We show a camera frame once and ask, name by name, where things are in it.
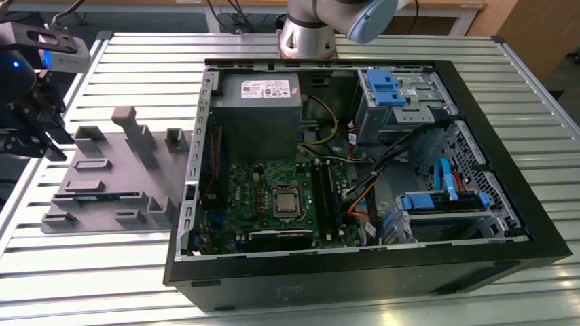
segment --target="cpu socket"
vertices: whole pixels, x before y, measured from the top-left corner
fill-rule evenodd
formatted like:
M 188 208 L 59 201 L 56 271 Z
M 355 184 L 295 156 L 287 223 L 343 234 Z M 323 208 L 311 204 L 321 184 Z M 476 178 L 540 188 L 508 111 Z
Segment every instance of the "cpu socket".
M 297 187 L 275 187 L 273 195 L 273 216 L 281 222 L 293 222 L 301 216 L 300 190 Z

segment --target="green circuit board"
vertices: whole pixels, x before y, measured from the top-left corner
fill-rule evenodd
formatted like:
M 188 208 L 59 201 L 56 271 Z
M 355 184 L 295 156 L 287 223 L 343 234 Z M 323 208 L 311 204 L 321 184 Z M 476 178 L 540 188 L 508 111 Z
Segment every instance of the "green circuit board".
M 360 244 L 356 223 L 344 226 L 344 235 L 331 241 L 320 239 L 316 203 L 312 195 L 311 163 L 232 164 L 228 180 L 228 208 L 225 230 L 229 233 L 248 230 L 304 229 L 313 231 L 313 248 L 353 247 Z M 335 186 L 349 186 L 347 168 L 332 166 Z M 280 219 L 276 216 L 273 197 L 280 190 L 299 193 L 300 216 Z M 220 246 L 221 253 L 235 253 L 231 241 Z

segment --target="ram slot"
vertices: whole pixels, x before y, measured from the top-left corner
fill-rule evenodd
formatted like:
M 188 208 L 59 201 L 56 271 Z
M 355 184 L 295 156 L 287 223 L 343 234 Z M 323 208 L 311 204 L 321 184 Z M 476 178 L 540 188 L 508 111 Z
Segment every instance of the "ram slot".
M 332 184 L 332 173 L 325 164 L 311 165 L 312 197 L 315 199 L 319 236 L 331 241 L 339 235 L 335 213 L 336 191 Z
M 339 200 L 339 191 L 336 190 L 335 175 L 332 173 L 331 165 L 325 165 L 329 179 L 329 202 L 332 203 L 332 216 L 335 217 L 336 230 L 343 228 L 343 214 L 341 214 L 341 202 Z

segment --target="metal table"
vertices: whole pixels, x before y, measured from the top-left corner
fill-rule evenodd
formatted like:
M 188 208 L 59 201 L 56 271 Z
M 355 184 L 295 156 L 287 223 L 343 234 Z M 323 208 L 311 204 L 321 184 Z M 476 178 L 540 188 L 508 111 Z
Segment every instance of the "metal table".
M 116 33 L 95 44 L 89 72 L 67 95 L 69 132 L 95 124 L 120 131 L 109 121 L 115 105 L 136 106 L 152 131 L 191 130 L 204 58 L 273 58 L 275 44 L 273 35 Z M 577 325 L 580 133 L 561 107 L 509 47 L 489 38 L 381 37 L 357 46 L 339 37 L 337 44 L 341 58 L 456 63 L 576 255 L 463 295 L 204 314 L 161 284 L 168 232 L 40 232 L 67 162 L 31 160 L 0 215 L 0 325 Z

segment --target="motherboard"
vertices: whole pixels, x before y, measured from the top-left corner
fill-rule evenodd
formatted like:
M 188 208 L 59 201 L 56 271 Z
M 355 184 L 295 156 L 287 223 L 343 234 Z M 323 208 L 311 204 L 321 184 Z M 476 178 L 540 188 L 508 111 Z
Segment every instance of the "motherboard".
M 323 174 L 327 184 L 317 178 Z M 225 214 L 208 215 L 211 229 L 221 231 L 212 239 L 216 251 L 279 250 L 284 238 L 303 249 L 357 246 L 357 224 L 343 220 L 340 211 L 337 194 L 345 187 L 341 162 L 232 164 Z

